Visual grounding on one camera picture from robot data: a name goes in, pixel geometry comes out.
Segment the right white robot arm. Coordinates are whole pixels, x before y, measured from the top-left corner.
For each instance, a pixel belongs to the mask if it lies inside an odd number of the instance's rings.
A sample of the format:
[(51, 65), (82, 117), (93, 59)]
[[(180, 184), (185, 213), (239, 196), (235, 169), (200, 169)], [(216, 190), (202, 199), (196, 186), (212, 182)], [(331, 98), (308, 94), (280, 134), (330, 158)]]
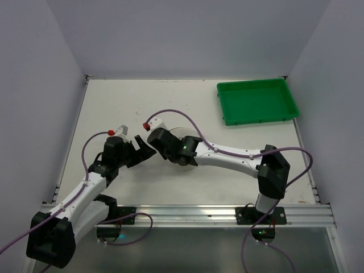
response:
[(165, 160), (180, 166), (212, 166), (238, 171), (258, 180), (255, 209), (271, 214), (285, 195), (290, 164), (275, 146), (263, 150), (242, 150), (203, 142), (196, 136), (178, 138), (164, 128), (153, 130), (147, 138)]

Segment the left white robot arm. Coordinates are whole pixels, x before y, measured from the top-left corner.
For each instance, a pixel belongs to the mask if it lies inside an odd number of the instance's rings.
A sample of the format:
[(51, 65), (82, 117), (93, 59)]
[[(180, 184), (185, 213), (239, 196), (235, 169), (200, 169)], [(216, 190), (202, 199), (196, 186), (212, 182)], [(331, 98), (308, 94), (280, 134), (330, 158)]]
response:
[(62, 202), (49, 212), (38, 212), (31, 220), (26, 255), (37, 261), (64, 268), (76, 245), (98, 224), (126, 224), (138, 216), (135, 208), (120, 214), (115, 198), (103, 191), (118, 176), (121, 167), (133, 167), (156, 154), (137, 135), (133, 144), (109, 135), (102, 152), (85, 168), (85, 178)]

